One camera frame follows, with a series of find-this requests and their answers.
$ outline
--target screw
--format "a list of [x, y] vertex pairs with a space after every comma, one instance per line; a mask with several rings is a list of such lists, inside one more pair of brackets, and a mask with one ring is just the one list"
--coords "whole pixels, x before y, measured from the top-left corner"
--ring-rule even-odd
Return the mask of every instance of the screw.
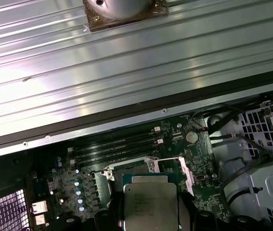
[[245, 218], [242, 218], [242, 217], [238, 217], [237, 218], [237, 221], [239, 221], [239, 222], [241, 222], [241, 223], [247, 223], [247, 219], [245, 219]]
[[148, 166], [149, 166], [149, 167], [154, 167], [155, 164], [154, 164], [154, 162], [150, 161], [150, 162], [148, 162]]

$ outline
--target wire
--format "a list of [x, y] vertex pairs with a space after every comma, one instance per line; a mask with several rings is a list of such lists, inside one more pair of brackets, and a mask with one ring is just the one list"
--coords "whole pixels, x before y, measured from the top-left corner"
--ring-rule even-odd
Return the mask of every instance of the wire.
[[233, 215], [233, 212], [227, 202], [226, 196], [225, 196], [225, 192], [224, 192], [224, 188], [233, 180], [235, 180], [237, 177], [241, 176], [242, 174], [250, 171], [251, 169], [265, 163], [268, 162], [268, 158], [267, 158], [267, 153], [262, 153], [260, 154], [259, 158], [251, 160], [249, 162], [248, 165], [243, 166], [242, 168], [240, 168], [238, 171], [232, 173], [225, 181], [223, 181], [223, 183], [220, 186], [220, 195], [221, 195], [221, 200], [222, 200], [222, 204], [224, 206], [225, 209], [227, 209], [229, 211], [229, 213], [231, 214], [231, 216]]
[[209, 138], [210, 138], [210, 140], [215, 141], [215, 140], [230, 139], [232, 137], [233, 137], [232, 135], [223, 135], [223, 136], [212, 136]]
[[225, 160], [225, 161], [221, 164], [221, 166], [220, 166], [220, 168], [219, 168], [219, 173], [218, 173], [218, 181], [219, 181], [219, 182], [222, 181], [221, 178], [222, 178], [222, 170], [223, 170], [223, 168], [224, 168], [228, 163], [234, 162], [234, 161], [236, 161], [236, 160], [241, 160], [242, 163], [245, 164], [242, 157], [235, 157], [235, 158], [232, 158], [232, 159]]
[[30, 231], [30, 230], [35, 231], [35, 229], [33, 227], [31, 227], [31, 226], [24, 227], [24, 228], [21, 229], [21, 231]]
[[236, 192], [230, 199], [229, 201], [227, 202], [228, 205], [230, 206], [232, 204], [232, 202], [234, 202], [235, 199], [237, 199], [238, 197], [240, 197], [241, 195], [244, 195], [244, 194], [251, 194], [251, 191], [250, 189], [245, 189], [245, 190], [241, 190], [239, 192]]
[[223, 136], [213, 136], [210, 137], [210, 140], [221, 140], [221, 139], [232, 139], [232, 138], [240, 138], [243, 139], [245, 142], [247, 142], [249, 145], [251, 145], [252, 147], [256, 148], [259, 153], [260, 152], [266, 152], [266, 149], [264, 147], [261, 147], [260, 145], [256, 144], [254, 141], [248, 139], [245, 136], [242, 136], [240, 134], [228, 134], [228, 135], [223, 135]]

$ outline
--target metal bracket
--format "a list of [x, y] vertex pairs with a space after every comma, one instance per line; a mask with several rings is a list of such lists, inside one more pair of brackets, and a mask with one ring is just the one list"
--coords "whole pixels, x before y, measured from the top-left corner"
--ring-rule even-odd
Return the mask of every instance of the metal bracket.
[[114, 171], [115, 167], [130, 164], [130, 163], [133, 163], [133, 162], [138, 162], [138, 161], [144, 161], [144, 163], [146, 163], [147, 166], [148, 166], [149, 172], [155, 172], [154, 171], [155, 164], [154, 164], [153, 161], [156, 161], [157, 159], [158, 159], [158, 157], [155, 157], [155, 156], [144, 156], [144, 157], [139, 157], [139, 158], [136, 158], [136, 159], [131, 159], [131, 160], [126, 160], [126, 161], [114, 163], [114, 164], [106, 166], [100, 172], [100, 174], [105, 176], [107, 178], [107, 180], [115, 181], [115, 178], [114, 178], [114, 175], [113, 175], [113, 171]]
[[154, 170], [154, 172], [160, 172], [159, 165], [158, 165], [159, 161], [176, 160], [176, 159], [179, 160], [181, 170], [186, 175], [186, 188], [187, 188], [188, 192], [192, 196], [194, 196], [193, 189], [192, 189], [192, 186], [194, 185], [194, 178], [193, 178], [192, 172], [186, 166], [186, 161], [185, 161], [184, 157], [179, 156], [179, 157], [173, 157], [173, 158], [153, 160], [152, 162], [148, 162], [148, 165], [150, 165], [150, 167]]

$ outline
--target metal side panel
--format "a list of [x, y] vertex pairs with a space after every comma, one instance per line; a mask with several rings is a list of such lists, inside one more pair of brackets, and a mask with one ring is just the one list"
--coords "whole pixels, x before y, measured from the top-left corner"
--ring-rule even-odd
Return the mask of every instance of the metal side panel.
[[0, 136], [273, 71], [273, 0], [169, 0], [90, 33], [81, 0], [0, 1]]

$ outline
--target capacitor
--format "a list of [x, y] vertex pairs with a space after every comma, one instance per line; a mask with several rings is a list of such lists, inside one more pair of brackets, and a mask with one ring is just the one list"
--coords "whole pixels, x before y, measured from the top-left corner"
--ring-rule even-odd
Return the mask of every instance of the capacitor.
[[186, 141], [189, 143], [196, 143], [199, 140], [199, 136], [196, 132], [190, 131], [186, 134]]
[[81, 205], [81, 206], [79, 207], [79, 210], [80, 210], [81, 212], [83, 212], [83, 211], [85, 210], [84, 206]]
[[77, 190], [75, 191], [75, 194], [77, 194], [78, 196], [81, 195], [81, 193], [82, 193], [82, 192], [81, 192], [80, 189], [77, 189]]
[[83, 197], [80, 197], [79, 199], [78, 199], [78, 204], [82, 204], [83, 203]]

